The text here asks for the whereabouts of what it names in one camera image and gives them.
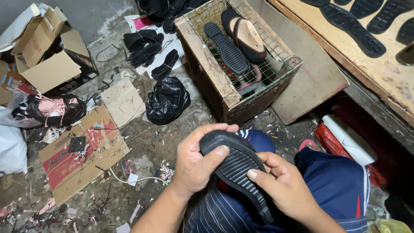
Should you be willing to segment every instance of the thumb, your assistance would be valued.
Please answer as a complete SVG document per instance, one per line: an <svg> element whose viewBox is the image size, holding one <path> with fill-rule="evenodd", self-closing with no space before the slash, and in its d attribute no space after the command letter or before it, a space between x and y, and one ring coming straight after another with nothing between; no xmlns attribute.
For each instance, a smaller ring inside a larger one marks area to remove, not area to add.
<svg viewBox="0 0 414 233"><path fill-rule="evenodd" d="M219 146L208 153L200 160L201 166L205 172L212 174L214 170L223 162L229 154L230 149L226 145Z"/></svg>
<svg viewBox="0 0 414 233"><path fill-rule="evenodd" d="M274 200L277 199L278 193L281 193L284 189L283 184L277 182L265 172L256 169L250 169L247 172L247 177L261 187Z"/></svg>

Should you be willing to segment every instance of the hand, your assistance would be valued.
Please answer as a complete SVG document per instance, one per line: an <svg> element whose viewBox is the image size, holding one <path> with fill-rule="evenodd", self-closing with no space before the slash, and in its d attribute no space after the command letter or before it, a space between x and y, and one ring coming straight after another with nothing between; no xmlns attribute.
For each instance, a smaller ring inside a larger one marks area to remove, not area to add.
<svg viewBox="0 0 414 233"><path fill-rule="evenodd" d="M235 133L237 125L211 124L198 127L188 135L177 148L176 172L169 186L184 198L190 198L195 192L204 189L211 174L229 154L227 146L219 146L206 156L200 153L200 139L207 133L216 130Z"/></svg>
<svg viewBox="0 0 414 233"><path fill-rule="evenodd" d="M258 156L267 174L251 169L247 176L270 195L280 211L304 222L322 210L294 165L271 152L258 153Z"/></svg>

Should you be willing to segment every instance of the fingernail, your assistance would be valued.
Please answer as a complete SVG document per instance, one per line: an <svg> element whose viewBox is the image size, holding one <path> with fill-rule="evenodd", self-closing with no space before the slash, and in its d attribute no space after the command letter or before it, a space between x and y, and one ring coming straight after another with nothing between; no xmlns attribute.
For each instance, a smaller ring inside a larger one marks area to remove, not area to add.
<svg viewBox="0 0 414 233"><path fill-rule="evenodd" d="M252 181L254 181L255 179L256 179L256 176L258 175L258 173L257 173L257 171L255 170L255 169L250 169L248 172L247 172L247 177L250 179L250 180L252 180Z"/></svg>
<svg viewBox="0 0 414 233"><path fill-rule="evenodd" d="M226 156L229 152L230 152L230 149L226 145L222 145L217 148L217 154L221 157Z"/></svg>

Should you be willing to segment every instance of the foot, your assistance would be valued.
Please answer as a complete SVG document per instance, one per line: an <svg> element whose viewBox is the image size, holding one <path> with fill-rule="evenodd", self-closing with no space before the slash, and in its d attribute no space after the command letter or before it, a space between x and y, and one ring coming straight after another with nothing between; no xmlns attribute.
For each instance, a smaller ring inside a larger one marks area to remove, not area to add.
<svg viewBox="0 0 414 233"><path fill-rule="evenodd" d="M317 145L312 146L312 143L310 143L310 142L309 143L306 143L305 144L305 147L309 147L309 148L311 148L311 149L313 149L315 151L319 151L319 152L321 151L320 148L319 148L319 146L317 146Z"/></svg>

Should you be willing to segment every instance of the forearm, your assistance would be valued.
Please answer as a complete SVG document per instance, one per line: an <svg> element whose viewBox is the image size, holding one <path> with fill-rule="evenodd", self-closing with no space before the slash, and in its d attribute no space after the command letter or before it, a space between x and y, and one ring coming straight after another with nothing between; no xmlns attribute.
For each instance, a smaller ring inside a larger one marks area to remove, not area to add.
<svg viewBox="0 0 414 233"><path fill-rule="evenodd" d="M312 214L308 215L308 217L300 219L299 222L313 233L346 233L346 231L320 207Z"/></svg>
<svg viewBox="0 0 414 233"><path fill-rule="evenodd" d="M131 233L176 233L187 203L188 199L178 195L170 184L134 225Z"/></svg>

